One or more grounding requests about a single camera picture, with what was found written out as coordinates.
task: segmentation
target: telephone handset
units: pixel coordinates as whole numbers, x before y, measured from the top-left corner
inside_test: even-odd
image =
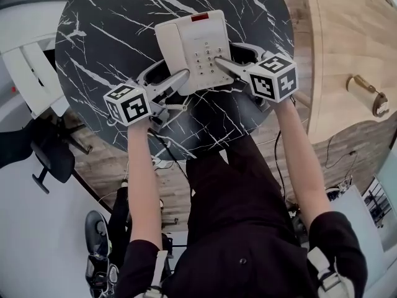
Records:
[[[186,68],[190,71],[188,82],[178,91],[180,95],[234,82],[214,62],[216,56],[231,59],[223,11],[177,18],[156,25],[154,30],[170,73]]]

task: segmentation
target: round table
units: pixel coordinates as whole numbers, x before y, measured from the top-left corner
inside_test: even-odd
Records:
[[[176,17],[221,9],[232,42],[246,42],[293,56],[293,29],[284,0],[69,0],[56,36],[56,67],[72,109],[100,138],[127,150],[127,128],[109,123],[103,95],[161,60],[154,26]],[[245,85],[207,89],[170,101],[186,104],[171,111],[159,132],[177,160],[222,150],[257,128],[262,112],[243,92]],[[153,158],[171,160],[149,136]]]

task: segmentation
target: chair base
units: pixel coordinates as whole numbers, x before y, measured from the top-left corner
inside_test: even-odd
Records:
[[[75,133],[83,128],[86,127],[86,125],[82,124],[70,129],[67,129],[65,126],[65,120],[63,117],[59,117],[56,121],[56,126],[58,127],[58,131],[60,133],[60,137],[62,140],[65,142],[69,143],[79,151],[83,152],[85,155],[88,155],[92,151],[92,146],[88,146],[87,149],[85,149],[80,143],[78,143],[72,136],[72,133]]]
[[[47,170],[46,168],[44,168],[38,177],[36,177],[34,174],[32,174],[32,178],[33,178],[33,180],[37,183],[37,185],[38,185],[39,187],[41,187],[41,189],[42,189],[46,194],[49,194],[49,193],[50,193],[49,190],[48,190],[48,189],[44,186],[44,184],[43,184],[43,181],[44,181],[44,178],[45,178],[47,172],[48,172],[48,170]]]

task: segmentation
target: wooden floor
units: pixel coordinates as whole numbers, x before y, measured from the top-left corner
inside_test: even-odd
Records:
[[[295,33],[295,61],[298,63],[299,83],[301,90],[311,96],[311,32],[309,26],[308,10],[305,0],[285,0],[292,17]],[[297,109],[301,121],[307,127],[309,110],[297,103]],[[69,114],[69,121],[75,124],[75,116]],[[332,166],[341,156],[351,151],[357,152],[355,156],[345,156],[336,166],[326,169],[327,147],[329,140],[316,144],[314,149],[324,170],[326,187],[331,187],[341,182],[347,175],[353,175],[354,183],[360,191],[366,190],[373,175],[382,165],[396,131],[397,113],[388,120],[378,124],[376,122],[363,122],[343,130],[332,138],[329,145],[328,168]],[[275,178],[280,182],[274,159],[275,138],[279,132],[279,126],[274,114],[252,134],[266,162],[272,170]],[[92,187],[104,201],[113,206],[115,192],[121,184],[127,172],[128,156],[99,137],[88,129],[76,134],[76,138],[83,145],[91,145],[93,151],[83,155],[80,151],[73,149],[76,156],[76,171]],[[294,201],[292,187],[288,178],[282,143],[280,141],[278,150],[279,165],[285,181],[288,200]],[[187,230],[187,219],[190,211],[189,185],[176,165],[169,169],[158,169],[156,171],[161,199],[164,201],[163,222],[173,222],[175,218],[179,223],[168,226],[166,231]]]

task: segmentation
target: person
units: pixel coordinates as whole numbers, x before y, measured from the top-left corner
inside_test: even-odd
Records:
[[[273,104],[288,172],[309,231],[319,248],[362,297],[367,265],[347,220],[333,212],[319,161],[290,100]],[[148,121],[128,129],[128,201],[131,242],[120,270],[116,298],[133,298],[150,287],[161,250],[159,192],[150,157]],[[187,160],[195,191],[188,221],[187,249],[174,274],[162,283],[168,298],[317,297],[319,272],[294,235],[280,186],[251,136],[228,143],[219,153]]]

